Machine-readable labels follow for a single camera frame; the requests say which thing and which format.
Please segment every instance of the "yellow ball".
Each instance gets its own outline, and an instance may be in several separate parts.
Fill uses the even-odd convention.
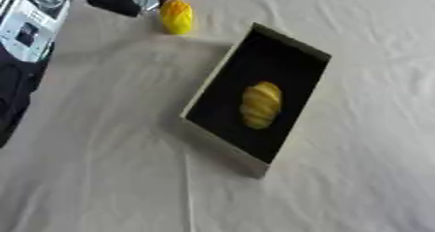
[[[168,0],[160,9],[160,19],[172,34],[185,34],[191,28],[193,11],[183,0]]]

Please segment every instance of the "white cloth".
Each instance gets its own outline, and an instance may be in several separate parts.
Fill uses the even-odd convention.
[[[76,0],[0,150],[0,231],[435,230],[435,0],[187,0],[165,35]],[[333,55],[262,181],[178,114],[257,21]]]

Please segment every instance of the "yellow object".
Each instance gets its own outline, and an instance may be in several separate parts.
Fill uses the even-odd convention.
[[[160,9],[160,19],[172,34],[185,34],[192,25],[193,11],[183,0],[168,0]]]
[[[268,82],[248,87],[240,107],[245,124],[253,129],[267,128],[281,110],[280,89]]]

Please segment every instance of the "wrinkled fabric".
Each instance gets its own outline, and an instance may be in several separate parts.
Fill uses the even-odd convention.
[[[435,0],[187,0],[167,35],[76,0],[0,150],[0,231],[435,230]],[[333,58],[262,181],[178,115],[253,22]]]

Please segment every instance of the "cardboard box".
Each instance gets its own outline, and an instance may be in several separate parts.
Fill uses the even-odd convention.
[[[184,108],[181,118],[211,149],[262,177],[280,151],[315,89],[330,55],[255,23],[221,60]],[[270,127],[255,130],[242,120],[242,94],[261,81],[283,93],[282,110]]]

